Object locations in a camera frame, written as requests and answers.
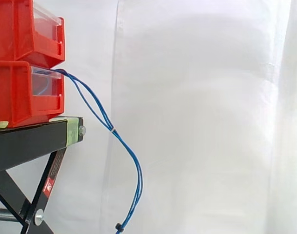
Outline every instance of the white curtain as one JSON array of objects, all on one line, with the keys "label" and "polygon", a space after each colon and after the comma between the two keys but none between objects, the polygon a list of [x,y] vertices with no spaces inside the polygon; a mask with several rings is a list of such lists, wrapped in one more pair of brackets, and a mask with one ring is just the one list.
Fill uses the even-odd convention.
[{"label": "white curtain", "polygon": [[[297,0],[120,0],[112,84],[126,233],[297,234]],[[135,186],[110,139],[100,233]]]}]

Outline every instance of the metal rod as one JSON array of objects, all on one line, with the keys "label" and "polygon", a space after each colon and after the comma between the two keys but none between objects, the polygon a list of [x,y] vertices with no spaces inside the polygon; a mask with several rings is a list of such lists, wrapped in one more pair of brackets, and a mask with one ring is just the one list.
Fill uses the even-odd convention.
[{"label": "metal rod", "polygon": [[18,222],[18,220],[6,209],[0,209],[0,221]]}]

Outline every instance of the blue wire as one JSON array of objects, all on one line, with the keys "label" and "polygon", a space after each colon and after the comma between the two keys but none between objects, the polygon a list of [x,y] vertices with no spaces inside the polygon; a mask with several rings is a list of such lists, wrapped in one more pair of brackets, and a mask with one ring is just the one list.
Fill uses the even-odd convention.
[{"label": "blue wire", "polygon": [[[128,222],[130,221],[135,208],[142,196],[142,192],[143,192],[143,174],[142,174],[142,169],[139,163],[138,158],[136,157],[135,153],[131,150],[131,148],[123,141],[123,139],[119,136],[118,132],[116,131],[116,129],[114,128],[112,122],[110,121],[105,109],[103,108],[103,105],[101,104],[100,100],[97,98],[97,96],[95,95],[95,93],[93,92],[93,90],[87,85],[85,84],[83,81],[79,80],[78,78],[76,78],[75,76],[73,76],[72,74],[69,74],[68,72],[66,72],[63,69],[56,69],[53,70],[55,72],[59,72],[67,77],[70,78],[70,80],[74,83],[75,87],[77,88],[80,96],[82,97],[83,101],[85,102],[85,104],[88,106],[88,108],[90,109],[90,111],[93,113],[93,115],[109,130],[113,133],[113,135],[121,142],[121,144],[125,147],[125,149],[128,151],[128,153],[130,154],[132,160],[134,161],[134,164],[137,168],[137,172],[138,172],[138,183],[137,183],[137,189],[135,191],[134,194],[134,198],[130,207],[130,210],[124,220],[124,222],[121,224],[121,229],[120,230],[124,230],[124,228],[126,227],[126,225],[128,224]],[[78,84],[76,82],[79,82],[89,93],[90,95],[93,97],[94,101],[96,102],[96,104],[98,105],[100,112],[105,120],[105,122],[97,115],[97,113],[94,111],[94,109],[91,107],[91,105],[88,103],[88,101],[86,100],[85,96],[83,95],[80,87],[78,86]]]}]

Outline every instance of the metal stand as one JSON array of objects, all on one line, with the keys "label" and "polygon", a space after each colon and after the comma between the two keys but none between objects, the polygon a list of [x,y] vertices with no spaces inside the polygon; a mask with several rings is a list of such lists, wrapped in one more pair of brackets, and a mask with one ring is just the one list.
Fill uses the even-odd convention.
[{"label": "metal stand", "polygon": [[[44,211],[59,172],[66,147],[83,140],[82,118],[16,129],[0,130],[0,221],[19,222],[21,234],[53,234],[44,221]],[[16,185],[7,169],[51,153],[33,201]]]}]

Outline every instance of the black metal leg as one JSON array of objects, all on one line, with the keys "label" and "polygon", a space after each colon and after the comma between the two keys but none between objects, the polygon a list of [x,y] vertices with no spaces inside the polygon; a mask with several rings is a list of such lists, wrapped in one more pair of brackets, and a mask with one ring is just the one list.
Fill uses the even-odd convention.
[{"label": "black metal leg", "polygon": [[46,204],[51,195],[51,191],[64,158],[65,151],[66,148],[51,154],[36,191],[36,195],[34,196],[33,202],[30,206],[27,216],[25,217],[25,222],[28,224],[28,226],[23,227],[21,234],[53,233],[45,222],[37,225],[35,223],[35,216],[37,211],[45,211]]},{"label": "black metal leg", "polygon": [[0,172],[0,201],[19,223],[25,224],[22,211],[30,202],[6,171]]}]

